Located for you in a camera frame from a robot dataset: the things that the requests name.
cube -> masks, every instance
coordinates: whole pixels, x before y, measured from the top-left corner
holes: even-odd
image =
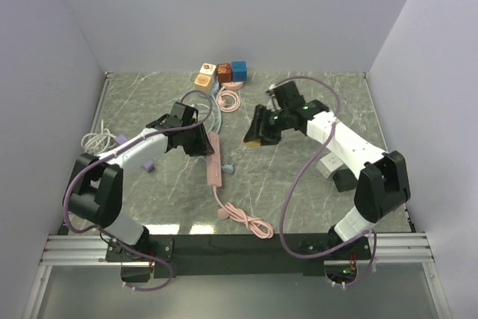
[[[330,152],[328,155],[323,156],[320,161],[317,162],[317,169],[322,173],[326,179],[333,176],[344,163],[335,153]]]
[[[232,61],[232,80],[245,82],[247,80],[246,61]]]
[[[332,178],[339,193],[357,188],[357,179],[348,168],[337,171]]]
[[[200,74],[209,75],[213,78],[216,78],[216,65],[204,63],[201,66],[201,70],[199,71]]]
[[[224,84],[225,82],[232,82],[231,64],[217,65],[217,80],[220,84]]]
[[[201,90],[209,95],[213,82],[214,81],[211,76],[205,74],[198,74],[196,80],[194,80],[194,87],[196,88],[196,90]]]

wooden block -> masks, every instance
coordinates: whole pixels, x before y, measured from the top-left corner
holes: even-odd
[[[212,77],[205,74],[198,74],[196,80],[194,80],[194,87],[196,90],[204,91],[208,95],[211,92],[212,84]]]
[[[232,80],[242,81],[247,80],[247,65],[246,61],[232,61]]]
[[[217,80],[219,81],[220,84],[232,81],[231,64],[217,65]]]
[[[200,74],[209,75],[214,80],[216,78],[216,65],[204,63],[201,66]]]

white cable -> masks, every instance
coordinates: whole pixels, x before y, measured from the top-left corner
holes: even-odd
[[[81,147],[85,152],[90,153],[91,155],[99,155],[104,151],[112,149],[116,146],[114,143],[114,138],[116,136],[110,132],[101,121],[101,131],[97,134],[91,132],[86,134],[81,139]]]
[[[223,125],[223,115],[221,114],[221,108],[219,107],[219,104],[217,103],[217,100],[214,98],[214,96],[211,96],[213,103],[216,105],[217,108],[217,118],[216,115],[214,115],[214,111],[211,112],[212,115],[212,124],[209,130],[207,130],[207,133],[213,131],[214,127],[216,127],[216,133],[219,134],[219,131],[221,129],[221,126]],[[202,106],[204,107],[207,111],[209,111],[209,106],[205,104],[194,104],[194,106]]]

pink cable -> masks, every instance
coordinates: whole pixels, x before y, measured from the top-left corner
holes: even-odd
[[[232,97],[234,104],[227,106],[226,99],[223,97]],[[234,112],[240,107],[240,97],[234,91],[226,90],[224,86],[221,87],[219,93],[216,96],[217,104],[219,105],[222,112]]]
[[[214,192],[214,197],[216,198],[217,203],[224,211],[227,211],[232,220],[235,220],[239,223],[244,223],[246,228],[255,235],[257,235],[260,239],[272,238],[272,236],[274,235],[274,228],[272,227],[272,225],[267,222],[264,222],[262,218],[249,217],[242,209],[235,208],[232,203],[228,202],[223,205],[219,200],[219,197],[217,196],[217,187],[212,187],[212,191]]]

orange block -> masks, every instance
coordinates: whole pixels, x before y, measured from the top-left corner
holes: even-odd
[[[196,88],[196,90],[204,91],[209,95],[209,93],[211,92],[212,83],[213,81],[211,76],[199,74],[196,77],[196,80],[194,80],[194,87]]]

